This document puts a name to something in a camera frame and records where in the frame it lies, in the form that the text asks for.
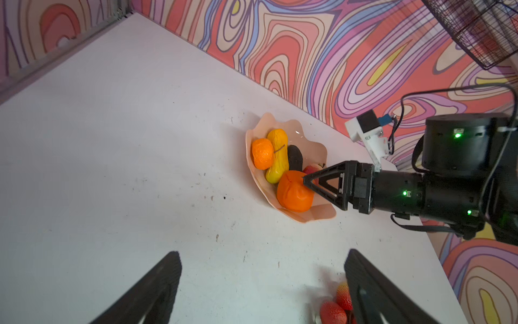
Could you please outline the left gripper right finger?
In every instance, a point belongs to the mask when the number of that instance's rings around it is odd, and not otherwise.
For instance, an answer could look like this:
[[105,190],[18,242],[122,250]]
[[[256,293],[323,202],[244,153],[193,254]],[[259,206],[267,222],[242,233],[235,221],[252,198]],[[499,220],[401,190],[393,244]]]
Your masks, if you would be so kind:
[[344,270],[357,323],[437,322],[399,290],[360,251],[349,251]]

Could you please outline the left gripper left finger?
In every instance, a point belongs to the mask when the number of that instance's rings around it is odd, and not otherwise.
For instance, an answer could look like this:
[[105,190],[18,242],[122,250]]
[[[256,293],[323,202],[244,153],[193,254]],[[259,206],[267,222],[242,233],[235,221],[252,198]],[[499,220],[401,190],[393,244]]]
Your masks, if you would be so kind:
[[181,274],[179,252],[171,251],[93,323],[168,323]]

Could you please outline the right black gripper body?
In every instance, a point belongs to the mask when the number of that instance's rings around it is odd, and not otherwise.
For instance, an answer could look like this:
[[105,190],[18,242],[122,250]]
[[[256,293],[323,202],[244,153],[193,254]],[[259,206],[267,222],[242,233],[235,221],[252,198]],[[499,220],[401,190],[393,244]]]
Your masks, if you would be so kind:
[[424,206],[423,176],[400,171],[379,171],[369,163],[347,163],[347,199],[359,213],[373,210],[396,215],[419,215]]

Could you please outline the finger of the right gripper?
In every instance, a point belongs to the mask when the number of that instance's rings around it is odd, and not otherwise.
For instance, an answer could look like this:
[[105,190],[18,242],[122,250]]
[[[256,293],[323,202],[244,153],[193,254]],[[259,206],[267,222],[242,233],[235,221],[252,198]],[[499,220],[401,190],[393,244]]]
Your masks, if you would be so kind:
[[342,211],[348,210],[349,201],[345,194],[345,185],[342,178],[315,178],[311,180],[304,178],[304,185]]
[[306,174],[303,177],[303,182],[308,188],[346,188],[347,162],[343,161],[334,166]]

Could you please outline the red fake apple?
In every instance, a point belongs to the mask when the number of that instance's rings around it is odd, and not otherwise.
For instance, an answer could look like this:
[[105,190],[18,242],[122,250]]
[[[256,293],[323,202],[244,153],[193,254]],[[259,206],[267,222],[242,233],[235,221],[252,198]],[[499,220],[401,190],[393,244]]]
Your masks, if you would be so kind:
[[304,168],[303,173],[305,173],[306,175],[309,175],[309,174],[313,174],[317,171],[321,171],[324,168],[325,168],[324,163],[312,163]]

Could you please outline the dark fake avocado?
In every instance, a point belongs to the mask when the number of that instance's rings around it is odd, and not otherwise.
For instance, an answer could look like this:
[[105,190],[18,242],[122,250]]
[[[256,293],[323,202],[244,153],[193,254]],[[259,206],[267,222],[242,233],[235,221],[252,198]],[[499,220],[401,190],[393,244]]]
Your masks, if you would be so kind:
[[287,156],[288,156],[288,163],[289,163],[290,170],[295,170],[295,171],[303,170],[304,158],[303,158],[302,152],[299,150],[299,148],[297,146],[289,145],[287,147]]

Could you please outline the red fake grape bunch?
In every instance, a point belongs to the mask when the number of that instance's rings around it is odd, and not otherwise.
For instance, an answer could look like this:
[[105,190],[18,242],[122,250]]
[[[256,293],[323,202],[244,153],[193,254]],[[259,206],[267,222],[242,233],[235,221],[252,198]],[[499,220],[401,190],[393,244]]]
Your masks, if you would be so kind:
[[319,317],[323,324],[357,323],[347,282],[341,282],[338,285],[334,301],[325,301],[322,303],[319,310]]

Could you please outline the large orange fake orange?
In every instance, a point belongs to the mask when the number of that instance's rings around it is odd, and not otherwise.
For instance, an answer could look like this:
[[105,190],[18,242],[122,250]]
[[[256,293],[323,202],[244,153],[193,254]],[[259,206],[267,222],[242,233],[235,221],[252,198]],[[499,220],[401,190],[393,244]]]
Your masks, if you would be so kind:
[[314,192],[304,185],[302,171],[289,170],[281,177],[277,186],[277,200],[289,211],[303,213],[308,211],[314,200]]

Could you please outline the yellow fake fruit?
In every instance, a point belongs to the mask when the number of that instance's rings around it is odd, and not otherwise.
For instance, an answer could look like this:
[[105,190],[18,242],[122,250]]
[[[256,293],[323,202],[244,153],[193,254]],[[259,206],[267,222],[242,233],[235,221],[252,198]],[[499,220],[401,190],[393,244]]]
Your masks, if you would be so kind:
[[283,174],[289,171],[287,156],[289,139],[287,133],[280,128],[271,130],[267,139],[273,144],[275,154],[273,165],[268,168],[265,178],[270,184],[278,184]]

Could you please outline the small orange fake tangerine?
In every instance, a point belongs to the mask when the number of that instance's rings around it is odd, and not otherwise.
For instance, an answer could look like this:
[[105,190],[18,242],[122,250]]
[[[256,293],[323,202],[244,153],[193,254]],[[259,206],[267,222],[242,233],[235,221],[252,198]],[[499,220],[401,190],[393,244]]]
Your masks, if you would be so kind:
[[268,139],[257,139],[252,143],[252,160],[256,169],[267,170],[273,165],[275,150]]

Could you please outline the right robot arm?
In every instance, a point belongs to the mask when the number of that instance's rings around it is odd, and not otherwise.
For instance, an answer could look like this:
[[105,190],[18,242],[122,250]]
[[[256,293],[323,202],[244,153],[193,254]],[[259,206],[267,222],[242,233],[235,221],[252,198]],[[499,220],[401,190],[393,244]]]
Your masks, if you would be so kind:
[[517,244],[517,123],[504,113],[431,117],[412,156],[414,171],[377,171],[344,161],[304,177],[334,206],[392,220],[431,220],[421,232],[470,240],[489,225],[498,241]]

